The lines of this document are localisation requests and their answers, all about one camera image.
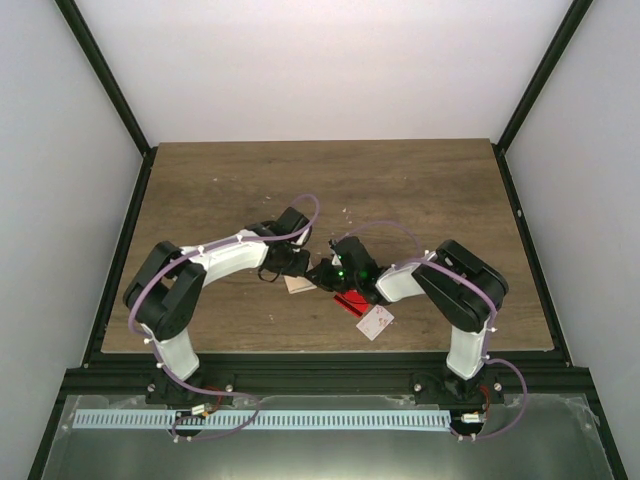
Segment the beige leather card holder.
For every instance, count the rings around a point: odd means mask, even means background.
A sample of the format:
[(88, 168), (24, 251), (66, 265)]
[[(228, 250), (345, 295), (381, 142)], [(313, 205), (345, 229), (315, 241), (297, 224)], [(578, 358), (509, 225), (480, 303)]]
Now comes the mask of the beige leather card holder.
[(284, 283), (289, 294), (298, 294), (316, 289), (316, 286), (305, 277), (284, 276)]

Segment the red card black stripe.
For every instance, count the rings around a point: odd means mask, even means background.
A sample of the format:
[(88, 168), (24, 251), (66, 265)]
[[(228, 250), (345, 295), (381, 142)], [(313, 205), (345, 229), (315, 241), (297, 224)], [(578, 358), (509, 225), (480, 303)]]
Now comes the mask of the red card black stripe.
[(337, 293), (333, 296), (333, 300), (356, 318), (362, 318), (371, 308), (371, 304), (355, 290)]

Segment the white card pink pattern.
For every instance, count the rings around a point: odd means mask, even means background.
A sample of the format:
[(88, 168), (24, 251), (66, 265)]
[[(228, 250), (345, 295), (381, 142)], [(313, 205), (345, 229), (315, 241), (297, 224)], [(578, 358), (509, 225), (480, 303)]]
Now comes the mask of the white card pink pattern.
[(356, 324), (356, 328), (370, 341), (374, 341), (394, 320), (394, 315), (386, 308), (372, 307)]

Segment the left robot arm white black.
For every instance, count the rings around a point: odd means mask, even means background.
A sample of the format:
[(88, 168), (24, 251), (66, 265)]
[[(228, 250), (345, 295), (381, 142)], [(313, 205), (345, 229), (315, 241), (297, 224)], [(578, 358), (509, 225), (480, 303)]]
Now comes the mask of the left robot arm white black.
[(158, 367), (173, 375), (170, 393), (181, 403), (196, 402), (204, 379), (188, 325), (202, 290), (243, 270), (302, 276), (310, 254), (303, 249), (313, 220), (288, 207), (275, 220), (249, 225), (208, 244), (178, 247), (158, 243), (125, 290), (129, 326), (154, 348)]

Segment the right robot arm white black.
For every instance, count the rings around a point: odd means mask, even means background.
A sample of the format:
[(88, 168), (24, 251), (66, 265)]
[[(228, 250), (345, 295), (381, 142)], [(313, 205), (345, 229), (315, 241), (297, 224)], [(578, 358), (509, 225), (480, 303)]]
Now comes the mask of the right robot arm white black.
[(504, 276), (453, 239), (420, 258), (389, 265), (378, 264), (355, 236), (333, 243), (332, 252), (305, 273), (325, 291), (354, 290), (377, 306), (422, 295), (431, 300), (451, 325), (445, 393), (458, 403), (471, 400), (488, 360), (488, 332), (509, 292)]

